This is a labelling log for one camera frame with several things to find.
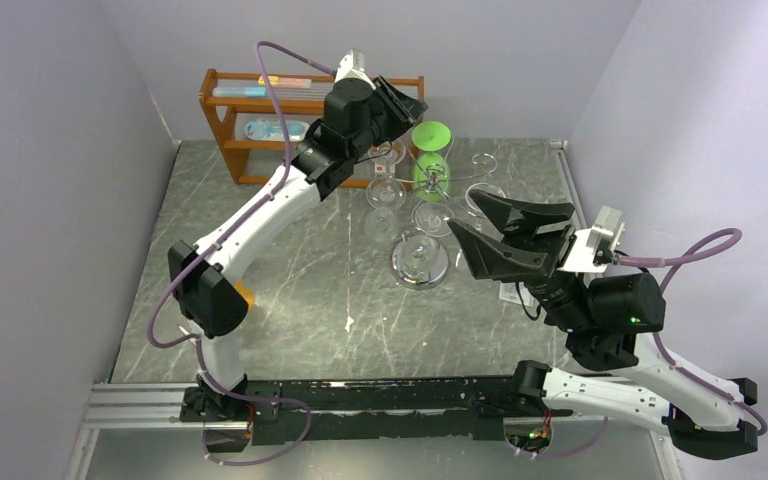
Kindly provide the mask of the clear stemmed wine glass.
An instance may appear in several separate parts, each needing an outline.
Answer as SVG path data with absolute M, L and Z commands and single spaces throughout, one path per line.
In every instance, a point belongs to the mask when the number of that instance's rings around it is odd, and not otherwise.
M 394 174 L 396 166 L 406 156 L 406 146 L 401 140 L 387 142 L 368 151 L 376 175 Z

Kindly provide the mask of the green plastic goblet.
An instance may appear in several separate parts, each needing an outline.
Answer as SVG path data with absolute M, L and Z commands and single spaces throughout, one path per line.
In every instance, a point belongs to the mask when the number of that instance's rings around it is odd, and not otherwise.
M 423 121 L 411 133 L 411 141 L 418 156 L 411 169 L 413 191 L 418 198 L 439 202 L 449 190 L 451 169 L 447 162 L 453 134 L 439 121 Z

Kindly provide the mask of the clear wide wine glass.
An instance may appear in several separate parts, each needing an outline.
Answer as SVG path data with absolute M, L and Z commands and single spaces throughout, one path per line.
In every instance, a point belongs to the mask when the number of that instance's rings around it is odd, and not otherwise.
M 453 213 L 449 207 L 439 202 L 421 202 L 412 212 L 414 225 L 427 235 L 443 238 L 451 234 L 448 221 Z

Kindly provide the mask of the orange plastic goblet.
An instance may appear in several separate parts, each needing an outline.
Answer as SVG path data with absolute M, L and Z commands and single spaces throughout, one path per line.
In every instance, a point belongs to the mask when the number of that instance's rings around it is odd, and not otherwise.
M 238 281 L 235 284 L 235 290 L 243 298 L 248 309 L 251 309 L 255 305 L 255 295 L 253 291 L 247 288 L 242 281 Z

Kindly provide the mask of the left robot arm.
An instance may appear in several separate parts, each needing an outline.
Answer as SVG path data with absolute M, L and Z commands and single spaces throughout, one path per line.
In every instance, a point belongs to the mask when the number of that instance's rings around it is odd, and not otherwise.
M 236 282 L 290 223 L 344 183 L 371 148 L 399 139 L 427 108 L 383 77 L 336 81 L 322 115 L 257 195 L 195 244 L 179 241 L 169 249 L 171 294 L 194 329 L 197 378 L 218 418 L 234 419 L 246 405 L 238 329 L 249 303 Z

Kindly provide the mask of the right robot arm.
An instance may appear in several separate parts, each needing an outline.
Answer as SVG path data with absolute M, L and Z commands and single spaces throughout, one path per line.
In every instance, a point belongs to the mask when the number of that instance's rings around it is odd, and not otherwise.
M 516 411 L 571 410 L 622 420 L 707 460 L 757 451 L 767 426 L 755 410 L 756 383 L 712 375 L 659 336 L 666 302 L 653 270 L 674 272 L 706 258 L 705 247 L 679 258 L 632 258 L 618 249 L 625 229 L 618 209 L 603 207 L 592 226 L 577 229 L 569 203 L 530 203 L 482 190 L 470 199 L 498 231 L 492 238 L 449 221 L 471 275 L 526 289 L 583 368 L 576 375 L 520 362 L 509 389 Z

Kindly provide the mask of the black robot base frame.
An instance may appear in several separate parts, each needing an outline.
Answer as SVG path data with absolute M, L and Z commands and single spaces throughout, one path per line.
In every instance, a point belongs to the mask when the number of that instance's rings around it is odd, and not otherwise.
M 244 381 L 231 396 L 199 381 L 184 391 L 179 419 L 209 428 L 212 453 L 246 445 L 379 438 L 466 437 L 500 441 L 508 418 L 536 422 L 551 409 L 552 369 L 524 360 L 513 374 L 367 380 Z

